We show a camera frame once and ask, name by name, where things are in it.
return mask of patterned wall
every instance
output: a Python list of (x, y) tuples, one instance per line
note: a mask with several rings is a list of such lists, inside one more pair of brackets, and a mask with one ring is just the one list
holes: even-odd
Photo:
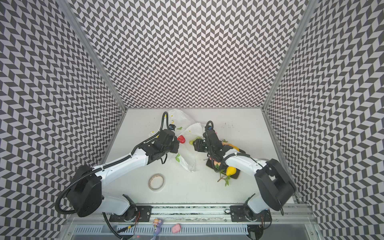
[(384, 239), (383, 8), (320, 0), (268, 108), (327, 239)]
[(131, 108), (262, 106), (308, 0), (69, 0)]
[(54, 238), (56, 195), (101, 159), (122, 111), (53, 0), (0, 12), (0, 238)]

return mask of pink object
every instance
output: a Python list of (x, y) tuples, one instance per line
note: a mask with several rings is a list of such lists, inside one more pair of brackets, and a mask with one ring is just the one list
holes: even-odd
[(178, 233), (181, 230), (180, 224), (176, 224), (172, 227), (172, 233)]

